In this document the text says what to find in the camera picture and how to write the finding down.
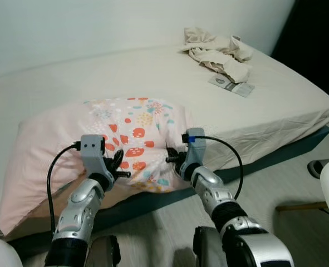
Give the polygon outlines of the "beige crumpled clothes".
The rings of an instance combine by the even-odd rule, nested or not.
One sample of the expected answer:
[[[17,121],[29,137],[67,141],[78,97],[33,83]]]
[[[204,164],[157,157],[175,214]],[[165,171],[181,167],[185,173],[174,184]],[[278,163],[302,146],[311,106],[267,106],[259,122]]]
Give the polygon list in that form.
[[[247,82],[251,76],[252,66],[248,62],[254,50],[238,36],[216,36],[199,27],[188,27],[184,29],[184,46],[180,50],[232,82]]]

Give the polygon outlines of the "robot leg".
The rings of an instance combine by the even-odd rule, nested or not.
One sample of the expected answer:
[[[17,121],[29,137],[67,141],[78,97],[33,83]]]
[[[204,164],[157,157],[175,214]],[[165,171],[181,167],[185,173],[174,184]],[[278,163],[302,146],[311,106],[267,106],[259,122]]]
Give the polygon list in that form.
[[[198,226],[193,236],[197,267],[228,267],[222,242],[216,228]]]
[[[85,267],[117,267],[121,254],[117,237],[101,236],[91,242]]]

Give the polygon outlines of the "pink dotted pillow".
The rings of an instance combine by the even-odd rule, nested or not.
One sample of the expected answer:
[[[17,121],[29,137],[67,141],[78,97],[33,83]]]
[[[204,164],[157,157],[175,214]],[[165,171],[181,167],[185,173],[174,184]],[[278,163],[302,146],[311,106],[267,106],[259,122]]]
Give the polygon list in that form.
[[[85,180],[80,153],[68,145],[82,135],[104,137],[105,154],[124,152],[119,178],[108,191],[102,209],[142,192],[167,193],[185,189],[185,183],[166,162],[167,149],[182,151],[185,130],[193,127],[190,112],[182,105],[152,97],[114,97],[70,103],[46,110],[20,122],[1,201],[0,231],[5,239],[49,231],[47,171],[58,161],[51,186],[57,215],[67,198]]]

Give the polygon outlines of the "beige sheeted bed mattress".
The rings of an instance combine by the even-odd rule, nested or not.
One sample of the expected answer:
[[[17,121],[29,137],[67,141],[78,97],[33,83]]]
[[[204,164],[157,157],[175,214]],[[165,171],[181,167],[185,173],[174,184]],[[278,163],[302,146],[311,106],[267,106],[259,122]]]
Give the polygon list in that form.
[[[24,226],[48,214],[45,174],[14,197],[15,211],[1,214],[7,198],[7,163],[20,123],[60,105],[101,98],[154,97],[182,105],[193,126],[233,145],[245,164],[297,142],[329,122],[329,96],[296,71],[254,50],[250,84],[238,96],[210,83],[215,74],[175,47],[81,58],[8,73],[0,78],[0,225],[7,238],[49,229]]]

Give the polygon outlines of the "small black floor object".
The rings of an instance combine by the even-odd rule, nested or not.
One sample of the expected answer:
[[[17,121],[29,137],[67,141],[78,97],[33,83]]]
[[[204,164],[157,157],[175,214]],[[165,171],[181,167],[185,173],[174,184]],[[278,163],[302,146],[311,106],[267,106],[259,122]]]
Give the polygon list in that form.
[[[329,162],[329,159],[324,160],[312,160],[307,164],[307,170],[313,178],[319,180],[321,177],[321,172],[325,165]]]

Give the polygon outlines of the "robot left leg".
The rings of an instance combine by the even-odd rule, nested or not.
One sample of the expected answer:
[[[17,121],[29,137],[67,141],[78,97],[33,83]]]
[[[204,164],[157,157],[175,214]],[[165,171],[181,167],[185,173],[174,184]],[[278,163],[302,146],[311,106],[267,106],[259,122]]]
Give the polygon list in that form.
[[[121,254],[117,237],[101,236],[91,242],[85,267],[117,267]]]

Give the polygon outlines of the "robot right leg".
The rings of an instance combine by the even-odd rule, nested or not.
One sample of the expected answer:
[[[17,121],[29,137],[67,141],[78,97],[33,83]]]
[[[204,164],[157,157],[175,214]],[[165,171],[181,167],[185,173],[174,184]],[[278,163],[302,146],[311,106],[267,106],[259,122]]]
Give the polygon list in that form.
[[[193,236],[197,267],[228,267],[222,242],[216,228],[198,226]]]

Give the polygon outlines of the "grey flat packet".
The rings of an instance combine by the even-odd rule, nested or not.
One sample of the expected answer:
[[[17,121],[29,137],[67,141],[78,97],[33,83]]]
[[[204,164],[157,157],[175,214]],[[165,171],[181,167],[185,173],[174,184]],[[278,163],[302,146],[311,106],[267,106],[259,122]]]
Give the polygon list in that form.
[[[233,82],[227,76],[218,74],[208,80],[211,84],[218,86],[225,91],[237,94],[238,96],[248,97],[255,89],[255,86],[248,82]]]

